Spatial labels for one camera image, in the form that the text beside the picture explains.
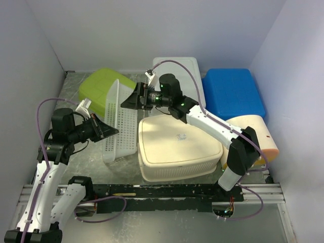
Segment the white basket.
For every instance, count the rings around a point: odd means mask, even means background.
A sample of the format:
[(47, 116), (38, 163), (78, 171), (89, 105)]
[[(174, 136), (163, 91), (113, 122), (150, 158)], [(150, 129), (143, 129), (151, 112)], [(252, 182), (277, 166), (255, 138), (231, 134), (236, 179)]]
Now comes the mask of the white basket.
[(104, 122), (119, 133), (106, 138), (102, 144), (102, 158), (106, 164), (137, 151), (137, 111), (120, 106), (132, 91), (116, 79), (107, 93)]

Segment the green basket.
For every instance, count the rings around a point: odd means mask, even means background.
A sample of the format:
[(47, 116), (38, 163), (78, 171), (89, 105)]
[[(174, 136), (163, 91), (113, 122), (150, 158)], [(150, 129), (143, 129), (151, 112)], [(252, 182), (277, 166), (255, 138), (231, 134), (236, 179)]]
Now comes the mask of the green basket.
[(116, 79), (118, 79), (121, 84), (132, 89), (136, 85), (134, 81), (115, 70), (101, 68), (93, 72), (81, 83), (78, 89), (79, 101), (85, 98), (90, 99), (92, 101), (90, 109), (97, 115), (104, 117), (106, 95)]

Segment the large white plastic container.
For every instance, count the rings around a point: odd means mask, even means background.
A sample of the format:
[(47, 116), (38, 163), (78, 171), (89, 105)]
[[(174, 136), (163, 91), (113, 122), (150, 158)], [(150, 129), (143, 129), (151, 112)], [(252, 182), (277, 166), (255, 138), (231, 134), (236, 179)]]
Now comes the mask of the large white plastic container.
[(148, 117), (166, 115), (185, 123), (206, 121), (206, 101), (197, 60), (191, 57), (155, 58), (152, 69), (158, 76), (153, 88), (174, 98), (170, 107), (155, 107)]

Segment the cream perforated laundry basket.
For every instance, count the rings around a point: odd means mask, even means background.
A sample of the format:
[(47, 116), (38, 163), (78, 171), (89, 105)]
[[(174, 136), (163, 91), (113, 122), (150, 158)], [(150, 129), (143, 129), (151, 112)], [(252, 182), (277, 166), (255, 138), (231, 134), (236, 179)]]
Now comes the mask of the cream perforated laundry basket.
[(146, 117), (139, 122), (139, 166), (148, 182), (210, 174), (217, 168), (222, 154), (219, 141), (170, 115)]

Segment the blue plastic container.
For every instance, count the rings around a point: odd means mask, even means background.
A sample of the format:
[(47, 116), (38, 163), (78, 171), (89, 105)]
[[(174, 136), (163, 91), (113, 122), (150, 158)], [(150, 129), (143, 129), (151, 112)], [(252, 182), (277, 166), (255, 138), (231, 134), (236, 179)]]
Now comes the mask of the blue plastic container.
[(228, 120), (241, 115), (266, 115), (251, 72), (245, 68), (209, 69), (202, 79), (206, 109)]

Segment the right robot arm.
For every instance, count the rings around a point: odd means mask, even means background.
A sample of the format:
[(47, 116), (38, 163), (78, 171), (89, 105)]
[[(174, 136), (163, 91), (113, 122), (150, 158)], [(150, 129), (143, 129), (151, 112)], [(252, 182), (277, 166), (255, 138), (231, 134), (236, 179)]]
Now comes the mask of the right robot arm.
[(218, 140), (228, 149), (227, 168), (218, 180), (215, 197), (226, 201), (232, 196), (232, 188), (248, 172), (261, 155), (256, 131), (252, 127), (240, 128), (209, 115), (198, 101), (183, 94), (180, 83), (171, 74), (158, 79), (160, 90), (139, 82), (121, 107), (133, 110), (151, 110), (166, 107), (171, 116), (194, 126)]

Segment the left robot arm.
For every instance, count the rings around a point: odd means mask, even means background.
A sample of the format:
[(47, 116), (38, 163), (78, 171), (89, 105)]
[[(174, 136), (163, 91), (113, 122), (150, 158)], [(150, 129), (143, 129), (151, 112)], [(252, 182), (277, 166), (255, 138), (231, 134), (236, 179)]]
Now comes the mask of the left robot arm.
[(5, 234), (5, 242), (61, 242), (63, 227), (81, 201), (94, 199), (92, 179), (72, 177), (65, 193), (54, 202), (61, 178), (74, 155), (77, 143), (98, 142), (119, 133), (94, 114), (76, 125), (71, 108), (54, 111), (52, 128), (46, 133), (37, 156), (35, 181), (25, 211), (13, 230)]

